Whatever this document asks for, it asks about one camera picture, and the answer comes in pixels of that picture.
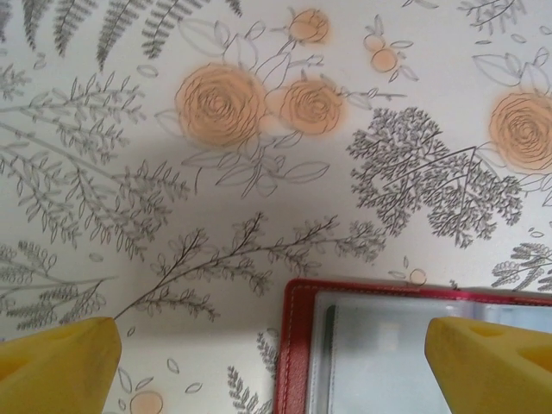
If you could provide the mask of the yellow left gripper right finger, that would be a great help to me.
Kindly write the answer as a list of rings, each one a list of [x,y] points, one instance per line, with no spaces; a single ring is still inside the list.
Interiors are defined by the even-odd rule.
[[[550,334],[438,317],[424,354],[453,413],[551,412]]]

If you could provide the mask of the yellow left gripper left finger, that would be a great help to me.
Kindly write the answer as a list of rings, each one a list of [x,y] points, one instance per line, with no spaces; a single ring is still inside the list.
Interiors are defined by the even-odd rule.
[[[114,319],[93,317],[1,343],[2,413],[100,413],[120,360]]]

